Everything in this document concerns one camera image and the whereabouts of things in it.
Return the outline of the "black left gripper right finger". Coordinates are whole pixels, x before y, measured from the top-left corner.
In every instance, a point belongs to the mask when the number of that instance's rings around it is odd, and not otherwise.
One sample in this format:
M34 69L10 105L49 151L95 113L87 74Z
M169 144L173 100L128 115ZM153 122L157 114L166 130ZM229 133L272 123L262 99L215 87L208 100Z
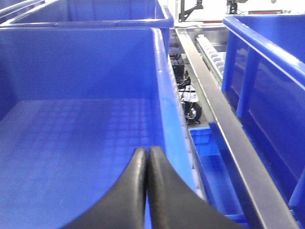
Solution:
M190 189L162 148L149 149L148 199L154 229L240 229Z

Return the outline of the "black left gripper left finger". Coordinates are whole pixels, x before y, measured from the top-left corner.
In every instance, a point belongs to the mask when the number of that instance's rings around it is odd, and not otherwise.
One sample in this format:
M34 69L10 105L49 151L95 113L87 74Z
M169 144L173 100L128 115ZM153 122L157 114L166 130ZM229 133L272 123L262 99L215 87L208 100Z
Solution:
M119 178L92 207L64 229L143 229L147 149L138 147Z

